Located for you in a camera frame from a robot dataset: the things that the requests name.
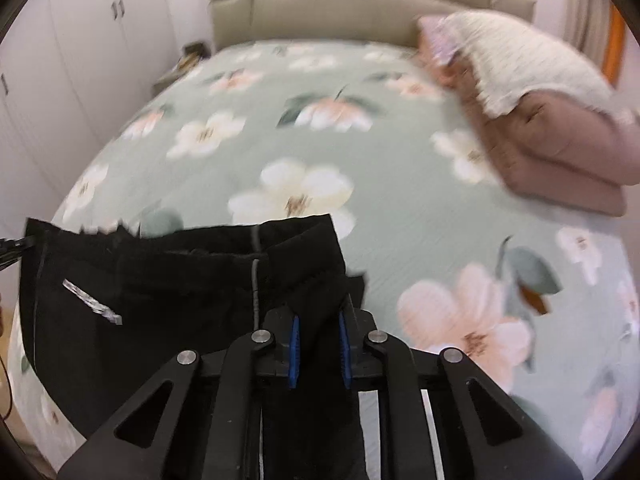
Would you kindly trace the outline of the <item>black zip-up jacket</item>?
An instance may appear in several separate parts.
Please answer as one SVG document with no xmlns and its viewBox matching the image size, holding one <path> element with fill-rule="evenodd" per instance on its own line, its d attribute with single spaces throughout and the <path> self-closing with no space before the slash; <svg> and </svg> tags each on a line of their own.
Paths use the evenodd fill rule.
<svg viewBox="0 0 640 480">
<path fill-rule="evenodd" d="M 299 322 L 294 388 L 267 399 L 270 479 L 366 476 L 359 400 L 342 372 L 349 275 L 327 216 L 212 226 L 143 238 L 76 234 L 29 220 L 20 317 L 29 363 L 84 437 L 183 350 L 224 350 L 287 308 Z"/>
</svg>

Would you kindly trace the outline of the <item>green floral bedspread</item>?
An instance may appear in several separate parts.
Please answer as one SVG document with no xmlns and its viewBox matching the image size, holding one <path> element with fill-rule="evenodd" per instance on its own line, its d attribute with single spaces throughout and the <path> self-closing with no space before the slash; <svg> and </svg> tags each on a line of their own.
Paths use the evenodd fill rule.
<svg viewBox="0 0 640 480">
<path fill-rule="evenodd" d="M 147 233 L 329 214 L 364 305 L 413 347 L 465 351 L 596 478 L 639 409 L 638 296 L 615 219 L 514 195 L 454 94 L 382 44 L 223 50 L 104 148 L 43 70 L 1 128 L 1 232 L 29 217 Z"/>
</svg>

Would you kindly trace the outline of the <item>white wardrobe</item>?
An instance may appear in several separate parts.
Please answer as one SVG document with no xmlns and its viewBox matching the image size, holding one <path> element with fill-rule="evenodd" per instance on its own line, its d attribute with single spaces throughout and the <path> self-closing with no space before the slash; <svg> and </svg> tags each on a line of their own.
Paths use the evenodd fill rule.
<svg viewBox="0 0 640 480">
<path fill-rule="evenodd" d="M 152 96 L 211 42 L 209 0 L 1 0 L 1 233 L 49 219 Z"/>
</svg>

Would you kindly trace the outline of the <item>beige bedside table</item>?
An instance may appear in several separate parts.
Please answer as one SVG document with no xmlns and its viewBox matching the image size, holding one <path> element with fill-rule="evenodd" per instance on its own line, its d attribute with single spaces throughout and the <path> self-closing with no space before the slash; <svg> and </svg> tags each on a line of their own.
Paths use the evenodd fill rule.
<svg viewBox="0 0 640 480">
<path fill-rule="evenodd" d="M 178 62 L 152 85 L 152 97 L 155 98 L 176 81 L 192 73 L 201 62 L 211 57 L 212 50 L 205 42 L 195 41 L 185 44 Z"/>
</svg>

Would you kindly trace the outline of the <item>folded pink quilt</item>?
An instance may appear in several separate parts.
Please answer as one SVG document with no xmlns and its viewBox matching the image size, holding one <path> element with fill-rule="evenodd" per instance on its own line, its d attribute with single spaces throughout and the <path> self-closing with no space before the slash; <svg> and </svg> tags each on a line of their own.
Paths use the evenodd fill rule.
<svg viewBox="0 0 640 480">
<path fill-rule="evenodd" d="M 451 61 L 420 62 L 454 90 L 492 168 L 514 194 L 618 218 L 625 188 L 639 182 L 639 114 L 585 108 L 567 96 L 532 92 L 506 116 L 487 117 L 458 95 Z"/>
</svg>

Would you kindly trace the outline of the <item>pink patterned pillow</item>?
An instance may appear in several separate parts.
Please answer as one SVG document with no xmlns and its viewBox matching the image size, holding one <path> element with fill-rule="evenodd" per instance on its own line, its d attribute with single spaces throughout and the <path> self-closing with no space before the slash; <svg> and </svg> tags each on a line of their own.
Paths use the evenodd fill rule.
<svg viewBox="0 0 640 480">
<path fill-rule="evenodd" d="M 447 66 L 459 50 L 459 45 L 446 31 L 443 15 L 418 18 L 420 58 L 434 67 Z"/>
</svg>

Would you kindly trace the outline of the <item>white lace pillow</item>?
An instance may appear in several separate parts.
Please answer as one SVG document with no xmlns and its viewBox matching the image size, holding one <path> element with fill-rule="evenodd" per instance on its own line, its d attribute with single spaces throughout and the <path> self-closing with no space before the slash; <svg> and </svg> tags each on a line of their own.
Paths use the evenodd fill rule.
<svg viewBox="0 0 640 480">
<path fill-rule="evenodd" d="M 459 96 L 480 104 L 489 118 L 510 114 L 532 92 L 567 96 L 617 116 L 622 111 L 600 70 L 566 42 L 497 11 L 460 11 L 443 18 L 456 45 L 451 59 Z"/>
</svg>

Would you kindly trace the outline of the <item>beige and orange curtain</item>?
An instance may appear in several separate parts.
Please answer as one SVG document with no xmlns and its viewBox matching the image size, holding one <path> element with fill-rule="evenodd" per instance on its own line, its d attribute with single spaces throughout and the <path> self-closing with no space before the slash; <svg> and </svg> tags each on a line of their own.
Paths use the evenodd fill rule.
<svg viewBox="0 0 640 480">
<path fill-rule="evenodd" d="M 563 39 L 597 65 L 612 86 L 617 86 L 626 25 L 611 0 L 566 0 Z"/>
</svg>

